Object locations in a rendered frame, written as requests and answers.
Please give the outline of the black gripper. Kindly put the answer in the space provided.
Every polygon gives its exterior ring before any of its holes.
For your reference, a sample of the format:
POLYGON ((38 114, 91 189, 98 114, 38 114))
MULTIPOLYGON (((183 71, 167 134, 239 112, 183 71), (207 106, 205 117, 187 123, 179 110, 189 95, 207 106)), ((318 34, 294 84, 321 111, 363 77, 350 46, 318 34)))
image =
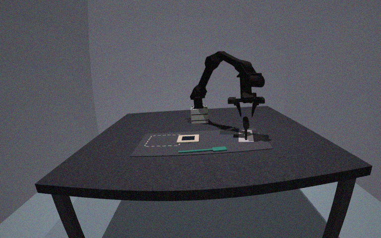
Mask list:
MULTIPOLYGON (((249 90, 252 90, 252 87, 242 87, 240 86, 240 89, 241 89, 241 94, 242 94, 242 91, 245 90, 245 92, 249 92, 249 90)), ((236 106, 239 110, 239 113, 240 113, 240 117, 241 117, 241 109, 240 109, 240 103, 239 102, 243 102, 243 100, 240 99, 236 99, 236 97, 229 97, 228 98, 228 104, 234 104, 234 106, 236 106)), ((263 97, 256 97, 256 100, 253 100, 253 107, 252 107, 252 117, 253 117, 253 114, 254 114, 254 110, 256 108, 257 105, 259 104, 265 104, 265 98, 263 97)))

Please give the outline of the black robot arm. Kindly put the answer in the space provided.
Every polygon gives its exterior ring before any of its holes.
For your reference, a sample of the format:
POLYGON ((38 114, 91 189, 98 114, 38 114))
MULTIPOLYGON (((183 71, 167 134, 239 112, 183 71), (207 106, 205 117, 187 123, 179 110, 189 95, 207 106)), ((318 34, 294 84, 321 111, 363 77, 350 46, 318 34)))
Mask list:
MULTIPOLYGON (((207 93, 206 86, 210 79, 210 76, 215 68, 219 66, 221 61, 226 61, 227 63, 233 65, 235 70, 239 72, 237 77, 240 78, 240 86, 242 87, 263 87, 265 84, 264 77, 262 73, 256 73, 251 62, 238 59, 234 56, 229 55, 225 51, 217 51, 215 54, 210 55, 205 60, 205 70, 202 74, 199 84, 193 89, 190 99, 194 100, 193 109, 203 108, 202 98, 205 98, 207 93)), ((241 100, 243 103, 252 103, 256 100, 256 93, 242 91, 241 100)))

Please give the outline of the white tile with black centre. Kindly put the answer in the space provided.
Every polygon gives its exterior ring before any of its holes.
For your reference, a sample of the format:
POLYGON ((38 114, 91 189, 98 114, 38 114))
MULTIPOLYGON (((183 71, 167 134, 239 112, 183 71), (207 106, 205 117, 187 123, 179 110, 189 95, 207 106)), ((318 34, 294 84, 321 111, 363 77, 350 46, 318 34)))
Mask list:
POLYGON ((199 134, 196 135, 179 135, 177 143, 196 143, 199 142, 199 134))

